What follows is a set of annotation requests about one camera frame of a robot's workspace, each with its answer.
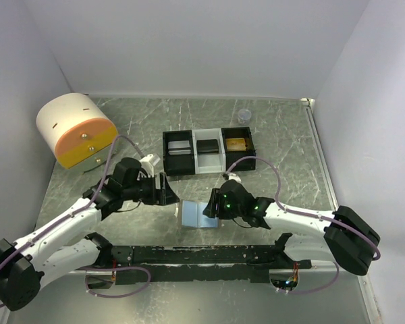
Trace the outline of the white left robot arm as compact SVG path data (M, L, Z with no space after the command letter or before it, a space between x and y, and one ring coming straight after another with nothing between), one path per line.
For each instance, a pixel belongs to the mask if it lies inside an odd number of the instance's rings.
M97 233L68 242L118 212L124 202L167 206L179 202L165 173L151 175L142 161L123 158L111 175L104 173L68 210L32 233L0 240L0 308L25 307L52 281L84 267L105 269L112 245Z

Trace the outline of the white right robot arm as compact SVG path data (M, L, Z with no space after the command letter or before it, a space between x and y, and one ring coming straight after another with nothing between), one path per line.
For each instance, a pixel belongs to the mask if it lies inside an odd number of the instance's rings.
M380 258L379 234L353 209L314 211L282 204L273 198L254 197L241 183L228 180L214 188L203 211L209 218L241 218L255 228L276 229L299 234L273 251L274 263L288 268L295 261L315 260L337 263L358 276L368 273Z

